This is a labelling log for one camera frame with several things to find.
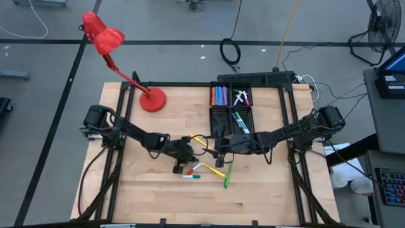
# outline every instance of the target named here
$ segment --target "red marker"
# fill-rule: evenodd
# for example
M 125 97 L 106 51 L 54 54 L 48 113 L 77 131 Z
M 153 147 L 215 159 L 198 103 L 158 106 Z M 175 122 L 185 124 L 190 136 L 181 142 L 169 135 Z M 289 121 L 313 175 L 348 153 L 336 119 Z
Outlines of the red marker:
M 190 175 L 190 174 L 192 174 L 194 171 L 196 171 L 196 169 L 198 169 L 198 167 L 200 167 L 200 165 L 201 165 L 201 163 L 198 163 L 198 165 L 196 165 L 194 168 L 190 169 L 190 170 L 187 172 L 187 175 Z

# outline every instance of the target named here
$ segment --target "black metal frame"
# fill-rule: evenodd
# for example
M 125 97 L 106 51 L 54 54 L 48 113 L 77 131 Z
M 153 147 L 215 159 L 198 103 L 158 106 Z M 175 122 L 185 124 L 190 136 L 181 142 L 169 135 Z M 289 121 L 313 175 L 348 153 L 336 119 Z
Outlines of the black metal frame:
M 161 87 L 166 87 L 166 86 L 172 86 L 172 87 L 209 87 L 210 83 L 209 82 L 141 82 L 140 83 L 143 86 L 161 86 Z M 129 87 L 127 82 L 123 82 L 121 85 L 121 91 L 120 95 L 118 98 L 118 105 L 117 105 L 117 113 L 121 113 L 122 111 L 122 104 L 123 104 L 123 98 L 124 98 L 124 93 L 126 89 Z M 283 115 L 283 123 L 284 125 L 289 124 L 288 120 L 288 113 L 287 113 L 287 107 L 285 104 L 285 96 L 284 96 L 284 89 L 287 91 L 289 95 L 289 101 L 290 101 L 290 106 L 291 106 L 291 112 L 293 116 L 293 121 L 296 122 L 298 121 L 298 116 L 297 116 L 297 110 L 296 110 L 296 103 L 294 99 L 294 94 L 292 90 L 292 84 L 282 84 L 282 85 L 252 85 L 252 87 L 272 87 L 272 88 L 277 88 L 278 93 L 280 96 L 280 103 L 282 107 L 282 115 Z M 128 97 L 128 104 L 127 104 L 127 112 L 125 114 L 125 118 L 129 120 L 129 115 L 130 115 L 130 109 L 132 107 L 132 101 L 133 101 L 133 95 L 134 92 L 133 90 L 130 91 L 130 95 Z M 121 159 L 117 158 L 117 161 L 120 160 L 122 161 L 122 156 L 123 156 L 123 149 L 118 151 L 118 157 Z M 109 170 L 111 168 L 111 160 L 113 157 L 113 151 L 108 151 L 107 159 L 106 159 L 106 164 L 104 167 L 104 173 L 103 173 L 103 179 L 102 179 L 102 184 L 101 186 L 104 186 L 108 175 L 109 175 Z M 309 172 L 308 172 L 308 166 L 306 163 L 305 155 L 301 155 L 302 159 L 302 164 L 301 164 L 301 169 L 302 169 L 302 174 L 304 175 L 304 180 L 307 184 L 307 186 L 311 189 L 311 183 L 309 179 Z M 113 218 L 113 213 L 114 213 L 114 207 L 115 207 L 115 199 L 116 199 L 116 190 L 118 189 L 118 183 L 119 180 L 115 180 L 115 184 L 113 186 L 113 189 L 111 191 L 111 197 L 110 197 L 110 202 L 108 206 L 108 214 L 107 214 L 107 220 L 112 220 Z M 304 224 L 305 221 L 305 216 L 304 216 L 304 207 L 302 204 L 302 197 L 301 197 L 301 190 L 298 184 L 294 181 L 294 193 L 296 195 L 296 204 L 297 204 L 297 210 L 299 212 L 299 222 L 300 224 Z M 318 223 L 317 215 L 315 212 L 315 209 L 311 202 L 308 200 L 308 205 L 309 205 L 309 212 L 311 216 L 311 221 L 312 223 L 316 224 Z M 103 209 L 103 201 L 100 203 L 96 210 L 95 214 L 95 219 L 100 219 L 101 218 L 101 211 Z
M 136 78 L 136 73 L 132 75 L 132 77 L 135 79 Z M 143 86 L 160 86 L 160 87 L 209 87 L 210 83 L 209 82 L 140 82 L 141 85 Z M 288 117 L 288 111 L 287 111 L 287 106 L 285 103 L 285 95 L 284 91 L 287 92 L 289 96 L 289 102 L 290 102 L 290 107 L 291 107 L 291 112 L 292 112 L 292 119 L 294 122 L 298 121 L 298 115 L 297 115 L 297 110 L 296 110 L 296 103 L 294 99 L 294 93 L 293 93 L 293 88 L 292 84 L 278 84 L 278 85 L 257 85 L 253 84 L 252 87 L 271 87 L 271 88 L 277 88 L 278 89 L 278 94 L 280 96 L 280 104 L 281 104 L 281 109 L 282 109 L 282 116 L 283 116 L 283 123 L 284 125 L 289 124 L 289 117 Z M 133 103 L 133 98 L 134 98 L 134 93 L 135 93 L 135 87 L 131 86 L 128 82 L 122 82 L 121 83 L 121 89 L 120 89 L 120 95 L 118 97 L 118 104 L 117 104 L 117 113 L 122 112 L 122 107 L 123 107 L 123 99 L 124 95 L 127 90 L 130 90 L 130 94 L 128 96 L 128 103 L 127 103 L 127 110 L 125 112 L 125 118 L 129 121 L 130 118 L 130 112 L 132 109 L 132 103 Z M 122 139 L 122 146 L 124 147 L 125 145 L 125 138 Z M 291 144 L 287 143 L 289 153 L 294 153 L 294 151 L 291 148 Z M 121 170 L 121 165 L 122 165 L 122 160 L 123 160 L 123 152 L 124 149 L 122 148 L 121 150 L 118 150 L 118 156 L 116 159 L 116 167 L 115 169 Z M 111 180 L 111 176 L 109 176 L 109 170 L 111 168 L 111 162 L 112 162 L 112 157 L 113 157 L 113 151 L 108 151 L 107 154 L 107 159 L 106 159 L 106 164 L 104 166 L 104 173 L 103 173 L 103 178 L 102 178 L 102 184 L 101 187 L 105 187 L 108 185 L 108 180 Z M 291 156 L 291 161 L 292 163 L 295 163 L 295 157 Z M 309 179 L 309 172 L 308 172 L 308 166 L 306 163 L 306 158 L 305 155 L 300 155 L 301 159 L 301 170 L 303 174 L 303 181 L 307 185 L 307 196 L 308 192 L 311 193 L 311 183 Z M 294 173 L 298 173 L 297 167 L 291 166 L 291 173 L 294 175 Z M 95 209 L 95 220 L 89 220 L 90 216 L 86 216 L 83 220 L 73 220 L 71 222 L 66 222 L 66 223 L 58 223 L 58 224 L 43 224 L 41 227 L 44 225 L 49 225 L 50 227 L 86 227 L 86 222 L 88 222 L 88 227 L 97 227 L 99 224 L 112 224 L 112 218 L 113 218 L 113 213 L 115 209 L 115 200 L 116 200 L 116 194 L 117 194 L 117 189 L 118 189 L 118 183 L 119 183 L 119 175 L 120 173 L 115 173 L 114 176 L 115 180 L 114 183 L 112 184 L 112 190 L 111 190 L 111 195 L 110 195 L 110 201 L 108 205 L 108 214 L 107 214 L 107 219 L 101 220 L 101 211 L 103 209 L 103 200 L 101 200 L 98 205 L 96 205 Z M 305 214 L 304 214 L 304 206 L 302 204 L 302 197 L 301 197 L 301 188 L 299 187 L 298 181 L 296 181 L 293 178 L 293 183 L 294 183 L 294 193 L 296 197 L 296 205 L 297 205 L 297 211 L 298 211 L 298 216 L 299 216 L 299 223 L 302 227 L 342 227 L 340 224 L 319 224 L 318 223 L 318 217 L 317 217 L 317 212 L 315 210 L 315 206 L 308 197 L 308 206 L 309 206 L 309 213 L 311 217 L 311 222 L 306 222 L 305 220 Z M 187 225 L 187 224 L 166 224 L 166 219 L 162 218 L 159 224 L 136 224 L 136 227 L 156 227 L 156 228 L 169 228 L 169 227 L 186 227 L 186 228 L 201 228 L 204 226 L 209 226 L 208 228 L 211 227 L 217 227 L 217 228 L 222 228 L 222 227 L 276 227 L 274 225 L 259 225 L 258 221 L 253 220 L 252 225 L 203 225 L 203 224 L 196 224 L 196 225 Z M 28 225 L 24 227 L 37 227 L 35 225 Z

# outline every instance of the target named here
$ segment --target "table leg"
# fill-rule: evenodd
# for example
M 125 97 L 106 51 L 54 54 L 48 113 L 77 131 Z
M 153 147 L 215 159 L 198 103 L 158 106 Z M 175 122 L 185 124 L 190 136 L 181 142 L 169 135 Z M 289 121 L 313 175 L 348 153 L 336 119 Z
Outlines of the table leg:
M 339 150 L 339 155 L 345 159 L 346 161 L 352 160 L 353 158 L 357 158 L 359 156 L 365 155 L 366 152 L 370 149 L 379 150 L 378 147 L 378 139 L 376 134 L 372 134 L 364 139 Z M 332 153 L 326 156 L 328 167 L 332 167 L 334 165 L 338 165 L 340 163 L 344 163 L 342 159 L 340 159 L 336 153 Z

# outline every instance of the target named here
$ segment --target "marker organizer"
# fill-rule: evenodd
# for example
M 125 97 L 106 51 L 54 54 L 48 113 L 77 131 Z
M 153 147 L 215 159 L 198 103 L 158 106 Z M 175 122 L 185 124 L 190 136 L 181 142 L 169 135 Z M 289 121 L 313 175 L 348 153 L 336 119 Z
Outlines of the marker organizer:
M 232 98 L 232 106 L 234 107 L 249 107 L 253 105 L 253 98 L 252 98 L 252 87 L 251 84 L 248 82 L 232 82 L 231 83 L 231 95 L 230 97 Z M 240 94 L 240 92 L 245 92 L 246 93 L 246 97 L 245 94 L 241 94 L 240 98 L 242 100 L 238 101 L 235 104 L 235 100 L 236 100 L 236 96 L 238 96 Z
M 209 105 L 213 108 L 253 105 L 252 87 L 248 82 L 211 82 L 210 84 Z
M 251 108 L 253 98 L 250 83 L 211 82 L 209 104 L 211 106 L 209 109 L 211 137 L 221 137 L 222 134 L 227 136 L 254 133 Z

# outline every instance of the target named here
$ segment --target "white cable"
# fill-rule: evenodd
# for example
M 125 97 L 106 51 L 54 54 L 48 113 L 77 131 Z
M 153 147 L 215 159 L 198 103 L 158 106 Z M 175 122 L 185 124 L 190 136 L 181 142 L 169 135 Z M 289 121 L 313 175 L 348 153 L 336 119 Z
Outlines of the white cable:
M 24 36 L 24 35 L 18 35 L 18 34 L 14 34 L 12 32 L 7 31 L 6 29 L 4 29 L 2 26 L 0 26 L 0 29 L 5 31 L 6 33 L 13 35 L 13 36 L 17 36 L 20 38 L 28 38 L 28 39 L 43 39 L 48 35 L 48 28 L 46 27 L 45 23 L 41 20 L 41 18 L 38 16 L 37 12 L 34 10 L 34 7 L 32 6 L 32 2 L 31 0 L 28 0 L 30 2 L 31 5 L 31 9 L 34 12 L 34 14 L 37 16 L 38 20 L 41 22 L 41 24 L 44 26 L 44 28 L 46 29 L 46 33 L 45 35 L 43 35 L 42 37 L 32 37 L 32 36 Z
M 312 82 L 314 83 L 315 91 L 316 91 L 316 98 L 314 100 L 312 100 L 312 102 L 315 102 L 315 101 L 317 101 L 319 99 L 318 86 L 316 85 L 315 80 L 310 75 L 303 75 L 303 76 L 297 75 L 298 81 L 304 80 L 305 77 L 309 77 L 312 80 Z

